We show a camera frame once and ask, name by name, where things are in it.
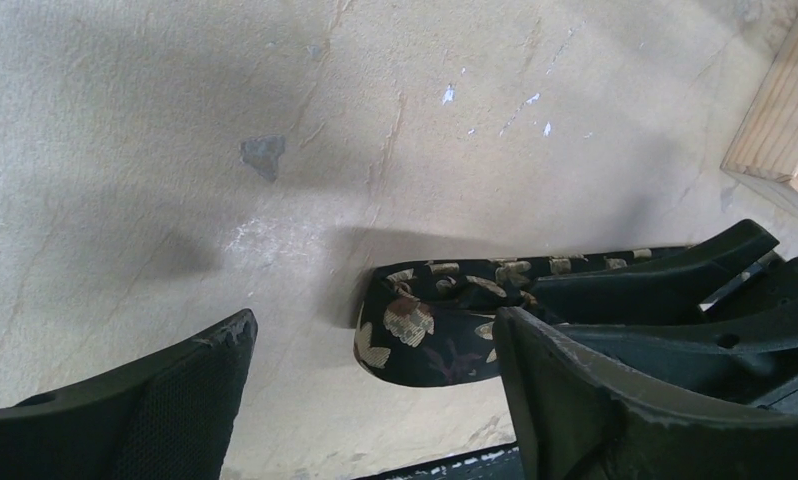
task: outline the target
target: gray patch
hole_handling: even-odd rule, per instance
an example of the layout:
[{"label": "gray patch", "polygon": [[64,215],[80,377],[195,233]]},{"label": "gray patch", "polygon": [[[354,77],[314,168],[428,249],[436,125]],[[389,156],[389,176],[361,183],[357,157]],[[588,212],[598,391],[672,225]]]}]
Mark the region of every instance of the gray patch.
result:
[{"label": "gray patch", "polygon": [[278,158],[284,154],[284,135],[249,138],[240,144],[240,159],[270,182],[278,178]]}]

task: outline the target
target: wooden block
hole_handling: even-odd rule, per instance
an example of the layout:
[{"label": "wooden block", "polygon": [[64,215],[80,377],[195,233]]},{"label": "wooden block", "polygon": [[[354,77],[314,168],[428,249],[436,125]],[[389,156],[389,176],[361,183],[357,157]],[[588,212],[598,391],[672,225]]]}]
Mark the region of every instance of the wooden block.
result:
[{"label": "wooden block", "polygon": [[798,16],[722,168],[798,216]]}]

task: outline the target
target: black plastic part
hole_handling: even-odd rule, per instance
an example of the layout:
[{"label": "black plastic part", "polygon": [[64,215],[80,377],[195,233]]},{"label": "black plastic part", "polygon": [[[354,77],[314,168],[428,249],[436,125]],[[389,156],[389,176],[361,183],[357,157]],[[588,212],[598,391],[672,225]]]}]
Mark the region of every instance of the black plastic part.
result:
[{"label": "black plastic part", "polygon": [[243,310],[181,343],[0,409],[0,479],[217,480],[257,335]]},{"label": "black plastic part", "polygon": [[516,443],[440,458],[358,480],[517,480],[524,478]]},{"label": "black plastic part", "polygon": [[493,326],[529,480],[798,478],[798,416],[662,382],[519,308]]},{"label": "black plastic part", "polygon": [[569,323],[698,323],[697,305],[778,243],[757,223],[743,220],[677,255],[615,270],[539,278],[529,293]]},{"label": "black plastic part", "polygon": [[798,389],[798,258],[749,283],[707,312],[718,319],[710,323],[557,328],[673,385],[735,403],[784,409],[788,404],[777,407],[777,402]]}]

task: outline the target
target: white speck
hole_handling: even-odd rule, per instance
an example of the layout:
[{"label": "white speck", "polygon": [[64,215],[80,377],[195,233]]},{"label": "white speck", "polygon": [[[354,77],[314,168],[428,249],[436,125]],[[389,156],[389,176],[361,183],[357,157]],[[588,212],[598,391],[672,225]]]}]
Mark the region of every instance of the white speck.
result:
[{"label": "white speck", "polygon": [[443,94],[443,104],[446,105],[449,102],[455,100],[455,88],[452,87],[452,84],[446,86],[446,92]]}]

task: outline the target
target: concrete floor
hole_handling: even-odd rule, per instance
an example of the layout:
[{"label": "concrete floor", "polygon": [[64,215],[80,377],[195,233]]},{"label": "concrete floor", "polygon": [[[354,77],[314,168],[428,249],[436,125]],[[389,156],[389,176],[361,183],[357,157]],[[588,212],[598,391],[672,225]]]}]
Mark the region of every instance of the concrete floor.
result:
[{"label": "concrete floor", "polygon": [[[497,380],[416,390],[356,365],[362,271],[688,243],[744,217],[798,252],[798,221],[718,170],[797,9],[0,1],[0,406],[249,307],[223,478],[509,441]],[[274,183],[239,160],[267,134],[287,140]]]}]

